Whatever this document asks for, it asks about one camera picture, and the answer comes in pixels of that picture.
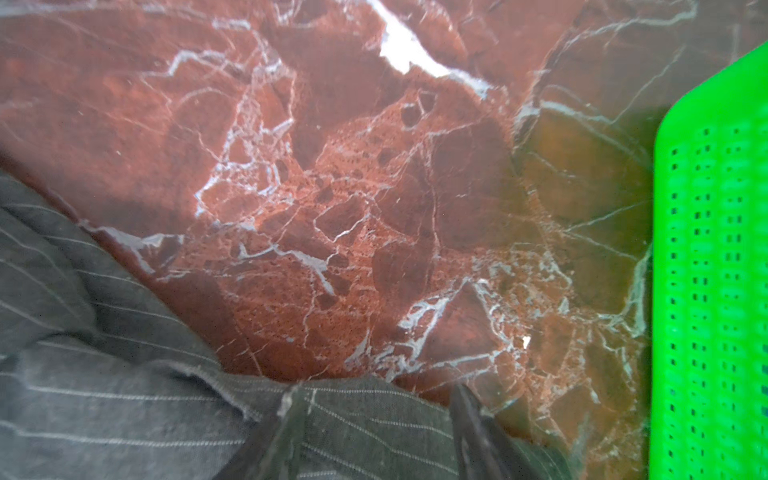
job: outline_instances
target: marble surface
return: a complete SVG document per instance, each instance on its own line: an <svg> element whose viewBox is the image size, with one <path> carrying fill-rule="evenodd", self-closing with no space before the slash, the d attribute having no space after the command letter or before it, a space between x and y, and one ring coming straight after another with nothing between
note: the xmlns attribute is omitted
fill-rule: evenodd
<svg viewBox="0 0 768 480"><path fill-rule="evenodd" d="M218 352L643 478L652 145L768 0L0 3L2 166Z"/></svg>

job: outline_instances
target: plastic crate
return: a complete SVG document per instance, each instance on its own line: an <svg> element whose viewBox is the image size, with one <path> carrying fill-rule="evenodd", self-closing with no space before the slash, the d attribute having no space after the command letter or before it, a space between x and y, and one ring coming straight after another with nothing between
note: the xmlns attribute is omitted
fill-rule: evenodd
<svg viewBox="0 0 768 480"><path fill-rule="evenodd" d="M768 44L655 147L650 478L768 478Z"/></svg>

